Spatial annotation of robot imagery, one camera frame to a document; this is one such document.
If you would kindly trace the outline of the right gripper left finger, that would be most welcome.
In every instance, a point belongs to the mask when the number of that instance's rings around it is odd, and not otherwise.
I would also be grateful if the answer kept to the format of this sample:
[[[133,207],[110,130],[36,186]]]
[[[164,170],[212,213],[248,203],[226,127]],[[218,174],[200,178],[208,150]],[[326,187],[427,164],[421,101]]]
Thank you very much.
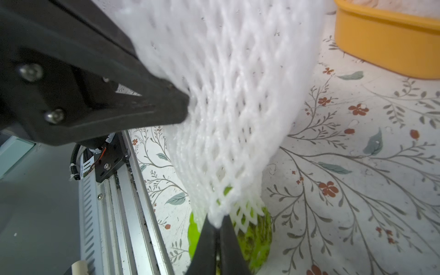
[[[206,217],[187,275],[215,275],[220,231]]]

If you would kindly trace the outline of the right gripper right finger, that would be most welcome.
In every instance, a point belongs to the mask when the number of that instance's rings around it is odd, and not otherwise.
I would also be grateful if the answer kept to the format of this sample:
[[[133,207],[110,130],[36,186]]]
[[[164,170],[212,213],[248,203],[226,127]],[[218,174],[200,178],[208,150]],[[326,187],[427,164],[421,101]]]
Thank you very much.
[[[221,275],[251,275],[238,243],[234,226],[227,215],[222,221],[220,237],[220,274]]]

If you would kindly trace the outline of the green custard apple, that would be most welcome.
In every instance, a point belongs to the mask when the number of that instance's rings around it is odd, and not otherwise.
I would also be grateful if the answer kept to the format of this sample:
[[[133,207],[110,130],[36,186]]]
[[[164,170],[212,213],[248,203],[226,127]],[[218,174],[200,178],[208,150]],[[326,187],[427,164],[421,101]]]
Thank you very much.
[[[262,211],[264,215],[257,216],[257,225],[250,223],[246,233],[242,230],[239,230],[237,233],[237,240],[241,252],[252,275],[256,275],[266,263],[272,244],[271,217],[267,207],[264,206]],[[189,222],[189,255],[192,261],[199,241],[200,232],[194,221],[193,213],[190,214]]]

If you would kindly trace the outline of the white foam net sleeve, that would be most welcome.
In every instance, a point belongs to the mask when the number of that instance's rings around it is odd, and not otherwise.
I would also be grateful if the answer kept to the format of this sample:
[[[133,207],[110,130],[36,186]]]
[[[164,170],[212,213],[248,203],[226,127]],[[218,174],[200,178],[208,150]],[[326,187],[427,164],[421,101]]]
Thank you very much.
[[[323,1],[98,1],[154,76],[190,98],[164,127],[197,225],[263,215],[262,172],[291,130],[316,66]]]

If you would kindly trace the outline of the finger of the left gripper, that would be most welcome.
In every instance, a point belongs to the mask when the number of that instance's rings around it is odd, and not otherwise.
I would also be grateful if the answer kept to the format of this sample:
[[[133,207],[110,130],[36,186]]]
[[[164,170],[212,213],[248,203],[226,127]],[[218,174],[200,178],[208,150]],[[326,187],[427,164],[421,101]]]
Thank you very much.
[[[188,106],[94,2],[1,2],[2,130],[59,146],[179,124]]]

